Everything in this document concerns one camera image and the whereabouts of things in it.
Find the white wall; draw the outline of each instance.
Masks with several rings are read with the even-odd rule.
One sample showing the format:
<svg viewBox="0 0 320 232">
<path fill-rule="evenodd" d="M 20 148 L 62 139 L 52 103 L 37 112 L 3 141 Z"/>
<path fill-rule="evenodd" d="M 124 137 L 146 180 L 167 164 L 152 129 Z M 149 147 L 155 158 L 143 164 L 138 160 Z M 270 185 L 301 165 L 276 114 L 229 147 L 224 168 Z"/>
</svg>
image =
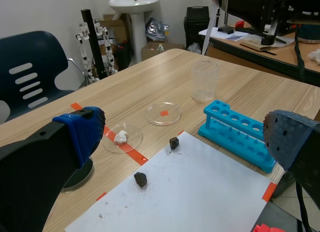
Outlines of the white wall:
<svg viewBox="0 0 320 232">
<path fill-rule="evenodd" d="M 103 14 L 113 14 L 114 11 L 108 7 L 109 0 L 95 0 L 97 12 L 100 17 Z M 170 25 L 170 34 L 168 41 L 170 43 L 185 44 L 186 36 L 184 29 L 184 18 L 187 13 L 187 7 L 209 6 L 212 8 L 212 0 L 159 0 L 157 7 L 150 13 L 145 14 L 145 20 L 154 17 Z M 224 12 L 221 12 L 219 25 L 223 24 Z M 238 18 L 229 16 L 228 23 L 234 24 Z"/>
<path fill-rule="evenodd" d="M 43 30 L 59 40 L 67 57 L 80 64 L 80 52 L 75 41 L 77 26 L 83 22 L 82 9 L 91 9 L 97 16 L 95 0 L 0 0 L 0 37 Z M 76 90 L 83 77 L 69 63 L 56 79 L 60 89 Z"/>
</svg>

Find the pedestal sink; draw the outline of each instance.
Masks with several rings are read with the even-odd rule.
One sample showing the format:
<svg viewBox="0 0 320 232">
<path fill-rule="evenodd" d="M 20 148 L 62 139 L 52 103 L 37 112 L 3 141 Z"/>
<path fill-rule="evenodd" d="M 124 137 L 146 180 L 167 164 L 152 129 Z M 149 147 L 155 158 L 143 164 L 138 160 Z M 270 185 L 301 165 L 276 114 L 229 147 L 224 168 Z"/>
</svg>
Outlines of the pedestal sink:
<svg viewBox="0 0 320 232">
<path fill-rule="evenodd" d="M 110 0 L 109 2 L 109 6 L 116 14 L 130 14 L 134 59 L 137 63 L 141 62 L 141 48 L 147 44 L 144 12 L 151 11 L 157 1 L 159 0 Z"/>
</svg>

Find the gray gripper pad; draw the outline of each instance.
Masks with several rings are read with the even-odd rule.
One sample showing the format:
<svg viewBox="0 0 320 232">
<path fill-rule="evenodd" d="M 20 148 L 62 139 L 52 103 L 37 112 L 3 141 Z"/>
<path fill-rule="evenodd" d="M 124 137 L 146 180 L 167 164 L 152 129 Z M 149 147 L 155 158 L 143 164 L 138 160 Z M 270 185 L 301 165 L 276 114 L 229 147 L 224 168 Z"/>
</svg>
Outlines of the gray gripper pad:
<svg viewBox="0 0 320 232">
<path fill-rule="evenodd" d="M 263 122 L 263 136 L 269 154 L 288 170 L 318 122 L 300 114 L 275 110 Z"/>
</svg>

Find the chair backrest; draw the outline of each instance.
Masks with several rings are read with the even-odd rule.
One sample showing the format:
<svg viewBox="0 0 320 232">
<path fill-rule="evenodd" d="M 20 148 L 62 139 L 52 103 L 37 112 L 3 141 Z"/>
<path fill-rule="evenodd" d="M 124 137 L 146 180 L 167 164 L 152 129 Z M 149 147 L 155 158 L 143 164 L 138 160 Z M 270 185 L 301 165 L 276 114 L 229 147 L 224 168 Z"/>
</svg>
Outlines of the chair backrest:
<svg viewBox="0 0 320 232">
<path fill-rule="evenodd" d="M 8 120 L 61 92 L 55 86 L 55 78 L 67 67 L 59 41 L 48 32 L 0 39 L 0 100 L 10 107 Z"/>
</svg>

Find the clear plastic cup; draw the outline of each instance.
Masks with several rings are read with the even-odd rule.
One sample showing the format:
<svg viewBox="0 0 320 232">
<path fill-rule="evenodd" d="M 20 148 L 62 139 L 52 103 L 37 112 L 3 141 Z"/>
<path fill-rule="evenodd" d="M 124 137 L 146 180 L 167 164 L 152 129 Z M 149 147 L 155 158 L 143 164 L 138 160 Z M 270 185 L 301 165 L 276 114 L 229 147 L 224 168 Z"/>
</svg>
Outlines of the clear plastic cup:
<svg viewBox="0 0 320 232">
<path fill-rule="evenodd" d="M 214 99 L 220 66 L 211 61 L 201 61 L 192 67 L 192 98 L 199 102 Z"/>
</svg>

